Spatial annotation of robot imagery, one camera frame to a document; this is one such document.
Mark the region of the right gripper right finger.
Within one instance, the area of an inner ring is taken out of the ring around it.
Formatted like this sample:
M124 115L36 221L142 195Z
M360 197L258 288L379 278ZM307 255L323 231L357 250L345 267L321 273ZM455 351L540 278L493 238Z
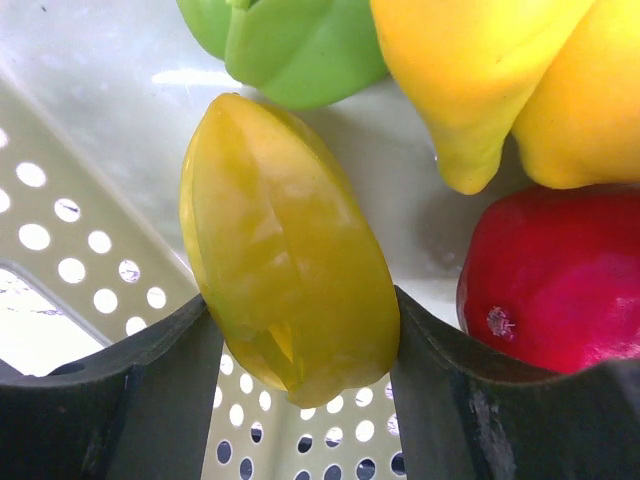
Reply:
M639 364L573 375L532 367L397 295L391 372L411 479L635 479Z

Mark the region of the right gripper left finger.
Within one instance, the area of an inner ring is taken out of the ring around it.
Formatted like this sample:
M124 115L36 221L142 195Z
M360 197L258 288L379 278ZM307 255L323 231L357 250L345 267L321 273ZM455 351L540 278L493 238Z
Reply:
M222 344L196 296L44 377L2 363L2 478L200 478Z

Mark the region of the dark red toy fruit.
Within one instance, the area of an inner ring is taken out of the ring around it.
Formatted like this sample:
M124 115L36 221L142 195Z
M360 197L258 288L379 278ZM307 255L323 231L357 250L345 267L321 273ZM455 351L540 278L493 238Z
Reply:
M639 190L534 186L482 214L456 313L476 340L573 373L639 356Z

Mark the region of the yellow green toy pepper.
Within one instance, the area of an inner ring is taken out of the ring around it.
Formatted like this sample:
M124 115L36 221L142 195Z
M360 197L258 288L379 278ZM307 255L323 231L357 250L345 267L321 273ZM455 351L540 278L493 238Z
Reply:
M257 379L312 408L390 370L400 314L387 263L339 162L296 116L214 99L185 155L179 215L198 288Z

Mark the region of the green toy pepper slice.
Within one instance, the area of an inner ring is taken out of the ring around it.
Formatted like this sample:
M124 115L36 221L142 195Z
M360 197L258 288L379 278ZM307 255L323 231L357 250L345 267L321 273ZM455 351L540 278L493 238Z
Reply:
M287 109L341 101L387 74L366 1L181 1L199 45Z

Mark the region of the orange yellow toy fruit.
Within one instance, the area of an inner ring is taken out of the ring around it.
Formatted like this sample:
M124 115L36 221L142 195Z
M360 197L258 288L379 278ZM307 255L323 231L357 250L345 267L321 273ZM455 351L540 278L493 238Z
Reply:
M513 127L535 182L556 189L639 180L639 2L597 1Z

